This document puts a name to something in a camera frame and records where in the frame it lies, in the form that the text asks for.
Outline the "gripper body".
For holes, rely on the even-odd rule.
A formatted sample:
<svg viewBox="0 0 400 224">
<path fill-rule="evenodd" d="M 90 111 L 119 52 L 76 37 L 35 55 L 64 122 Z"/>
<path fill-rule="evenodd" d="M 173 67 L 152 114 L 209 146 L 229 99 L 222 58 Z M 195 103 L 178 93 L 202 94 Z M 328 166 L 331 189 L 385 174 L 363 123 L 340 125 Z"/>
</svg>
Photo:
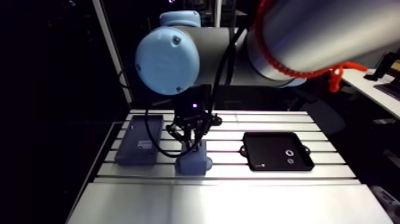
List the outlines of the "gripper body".
<svg viewBox="0 0 400 224">
<path fill-rule="evenodd" d="M 205 120 L 211 85 L 198 85 L 173 96 L 174 122 L 177 125 Z"/>
</svg>

